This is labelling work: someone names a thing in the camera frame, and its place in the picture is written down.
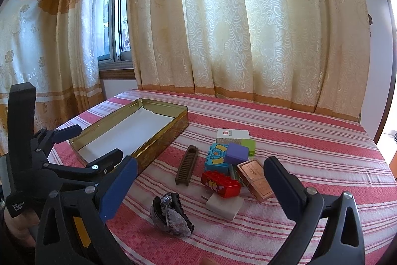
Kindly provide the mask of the person left hand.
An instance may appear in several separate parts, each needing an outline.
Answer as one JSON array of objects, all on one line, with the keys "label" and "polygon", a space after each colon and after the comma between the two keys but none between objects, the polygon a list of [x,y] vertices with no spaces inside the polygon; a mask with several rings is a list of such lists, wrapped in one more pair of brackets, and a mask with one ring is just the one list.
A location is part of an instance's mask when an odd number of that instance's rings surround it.
[{"label": "person left hand", "polygon": [[30,233],[30,229],[40,224],[39,217],[33,210],[27,210],[16,217],[12,217],[5,207],[4,220],[10,234],[26,247],[35,247],[36,240]]}]

